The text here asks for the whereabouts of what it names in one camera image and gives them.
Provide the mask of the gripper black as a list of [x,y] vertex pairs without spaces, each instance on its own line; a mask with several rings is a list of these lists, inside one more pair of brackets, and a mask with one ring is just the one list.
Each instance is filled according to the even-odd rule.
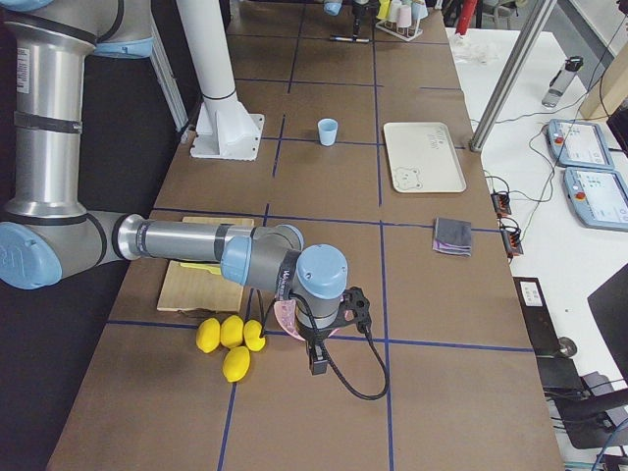
[[358,36],[359,30],[363,23],[364,12],[360,10],[359,12],[356,9],[363,9],[367,6],[368,0],[353,0],[352,7],[353,9],[353,36]]
[[298,324],[298,333],[306,341],[309,359],[309,369],[313,376],[325,374],[328,368],[328,361],[321,344],[329,336],[338,331],[337,327],[326,327],[319,329],[315,333],[314,329],[304,324]]

